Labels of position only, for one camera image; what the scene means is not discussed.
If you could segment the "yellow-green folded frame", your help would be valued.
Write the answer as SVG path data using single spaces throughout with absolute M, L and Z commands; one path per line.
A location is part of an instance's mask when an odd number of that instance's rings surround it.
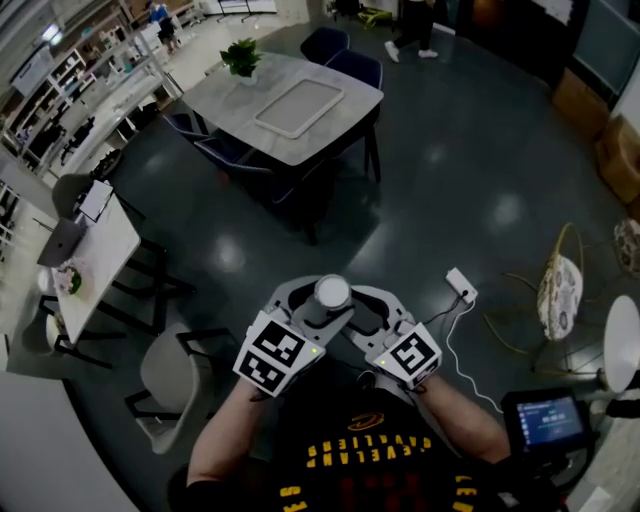
M 370 29 L 375 27 L 379 22 L 391 19 L 392 13 L 377 8 L 364 7 L 357 13 L 357 17 L 366 29 Z

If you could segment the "grey marble dining table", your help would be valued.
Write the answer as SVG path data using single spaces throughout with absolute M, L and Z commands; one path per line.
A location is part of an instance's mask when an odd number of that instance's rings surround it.
M 379 178 L 375 133 L 383 91 L 308 60 L 265 52 L 256 68 L 257 81 L 242 84 L 219 69 L 188 90 L 184 103 L 226 134 L 293 169 L 321 164 L 362 140 L 365 166 Z M 258 126 L 254 116 L 301 79 L 310 78 L 342 88 L 344 98 L 297 139 Z

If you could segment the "light grey shell chair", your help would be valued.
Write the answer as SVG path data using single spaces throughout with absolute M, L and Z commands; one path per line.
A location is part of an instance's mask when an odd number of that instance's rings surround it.
M 191 330 L 177 322 L 144 355 L 143 390 L 127 397 L 125 404 L 154 454 L 168 454 L 213 416 L 216 380 L 226 369 L 224 358 L 205 346 L 214 340 L 236 342 L 227 328 Z
M 79 205 L 84 199 L 86 193 L 89 191 L 93 181 L 94 179 L 90 174 L 66 174 L 58 179 L 52 189 L 52 200 L 59 218 L 66 218 L 75 221 L 79 215 L 83 215 L 79 210 Z M 142 220 L 145 219 L 145 216 L 119 196 L 115 192 L 115 189 L 110 200 L 112 198 L 116 198 L 125 209 L 134 212 Z

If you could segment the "white shelving unit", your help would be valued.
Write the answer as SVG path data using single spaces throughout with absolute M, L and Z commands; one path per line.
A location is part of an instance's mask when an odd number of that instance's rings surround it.
M 2 142 L 31 170 L 64 134 L 62 116 L 96 81 L 95 74 L 88 71 L 92 64 L 81 50 L 71 50 L 31 96 L 8 115 Z

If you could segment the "green potted plant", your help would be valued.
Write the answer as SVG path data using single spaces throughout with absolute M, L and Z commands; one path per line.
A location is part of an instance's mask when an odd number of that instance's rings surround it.
M 262 55 L 257 51 L 257 42 L 254 39 L 238 40 L 226 50 L 221 50 L 220 56 L 230 73 L 242 84 L 252 86 L 256 83 L 256 68 Z

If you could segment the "white marble side table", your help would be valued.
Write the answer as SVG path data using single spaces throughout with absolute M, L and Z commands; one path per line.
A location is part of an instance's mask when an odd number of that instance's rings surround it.
M 79 350 L 82 341 L 118 340 L 124 333 L 93 333 L 85 328 L 94 313 L 101 312 L 145 334 L 157 336 L 166 326 L 168 301 L 193 294 L 196 287 L 166 273 L 166 250 L 140 237 L 117 197 L 106 202 L 98 219 L 90 220 L 73 256 L 81 264 L 78 292 L 66 295 L 58 290 L 43 295 L 39 309 L 59 317 L 63 331 L 53 340 L 53 351 L 83 362 L 110 369 L 104 361 Z M 104 301 L 112 288 L 134 298 L 152 299 L 152 320 L 147 323 Z

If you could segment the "long white workbench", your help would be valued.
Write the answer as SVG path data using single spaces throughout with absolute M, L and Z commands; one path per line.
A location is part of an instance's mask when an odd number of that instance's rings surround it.
M 170 102 L 182 88 L 164 66 L 169 54 L 155 24 L 125 35 L 65 89 L 33 130 L 54 126 L 60 134 L 36 168 L 40 177 L 78 170 L 143 102 Z

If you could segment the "black framed tablet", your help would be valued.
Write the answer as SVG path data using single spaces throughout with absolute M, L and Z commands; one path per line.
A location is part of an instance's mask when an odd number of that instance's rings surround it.
M 80 202 L 80 212 L 96 223 L 113 194 L 114 189 L 109 183 L 94 180 L 84 199 Z

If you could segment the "person's left forearm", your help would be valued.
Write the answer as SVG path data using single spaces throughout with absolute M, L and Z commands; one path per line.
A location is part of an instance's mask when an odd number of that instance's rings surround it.
M 227 480 L 248 455 L 265 410 L 266 401 L 258 399 L 258 389 L 239 379 L 198 436 L 186 485 Z

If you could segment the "person's right forearm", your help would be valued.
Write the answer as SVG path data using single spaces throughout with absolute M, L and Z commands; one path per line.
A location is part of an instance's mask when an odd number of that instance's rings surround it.
M 449 441 L 466 455 L 490 464 L 511 455 L 504 427 L 437 374 L 423 379 L 417 394 Z

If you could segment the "white rectangular tray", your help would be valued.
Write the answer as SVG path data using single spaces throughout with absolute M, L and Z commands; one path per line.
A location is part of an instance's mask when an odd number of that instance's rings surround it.
M 318 80 L 299 80 L 261 109 L 255 123 L 288 139 L 297 139 L 345 96 L 342 88 Z

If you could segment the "brown cardboard box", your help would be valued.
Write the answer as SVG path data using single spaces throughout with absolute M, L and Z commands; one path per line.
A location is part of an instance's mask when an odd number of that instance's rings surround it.
M 553 90 L 551 103 L 589 141 L 595 141 L 609 122 L 607 103 L 568 68 Z
M 618 115 L 595 143 L 598 173 L 618 199 L 628 205 L 640 197 L 640 134 Z

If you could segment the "black monitor with lit screen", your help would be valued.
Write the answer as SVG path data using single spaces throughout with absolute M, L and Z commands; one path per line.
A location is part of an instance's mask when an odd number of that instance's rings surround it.
M 515 454 L 565 454 L 593 440 L 585 407 L 570 388 L 509 392 L 501 406 Z

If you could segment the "white power strip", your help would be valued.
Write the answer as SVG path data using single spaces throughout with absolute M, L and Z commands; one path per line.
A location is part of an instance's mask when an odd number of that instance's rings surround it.
M 457 267 L 450 269 L 445 274 L 445 280 L 466 304 L 471 304 L 477 300 L 478 292 L 476 288 Z

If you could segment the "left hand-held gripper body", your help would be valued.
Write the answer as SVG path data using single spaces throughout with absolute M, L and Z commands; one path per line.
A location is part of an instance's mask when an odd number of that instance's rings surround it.
M 247 329 L 233 371 L 268 397 L 280 395 L 326 353 L 303 326 L 305 310 L 268 312 L 267 305 Z

